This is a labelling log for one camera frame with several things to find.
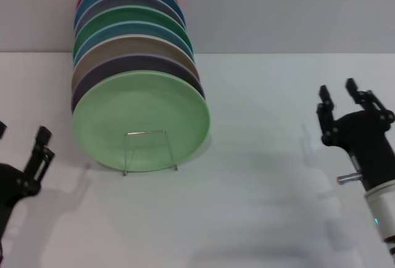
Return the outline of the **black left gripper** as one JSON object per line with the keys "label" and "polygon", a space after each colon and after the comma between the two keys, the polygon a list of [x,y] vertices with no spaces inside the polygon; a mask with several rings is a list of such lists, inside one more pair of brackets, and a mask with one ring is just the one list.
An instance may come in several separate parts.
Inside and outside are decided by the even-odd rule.
{"label": "black left gripper", "polygon": [[[0,139],[7,125],[0,122]],[[41,182],[55,154],[48,148],[52,133],[40,126],[35,136],[35,144],[24,171],[9,164],[1,164],[1,238],[15,205],[22,199],[36,196],[41,190]]]}

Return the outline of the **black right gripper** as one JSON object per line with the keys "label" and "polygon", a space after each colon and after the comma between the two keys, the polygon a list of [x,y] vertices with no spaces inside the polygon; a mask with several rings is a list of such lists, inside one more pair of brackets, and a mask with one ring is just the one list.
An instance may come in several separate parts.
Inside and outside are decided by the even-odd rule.
{"label": "black right gripper", "polygon": [[364,111],[346,114],[334,120],[335,105],[326,85],[318,95],[317,116],[322,131],[322,143],[336,146],[357,162],[366,191],[394,180],[394,151],[385,133],[394,122],[394,113],[387,110],[372,90],[359,91],[353,78],[346,80],[346,89]]}

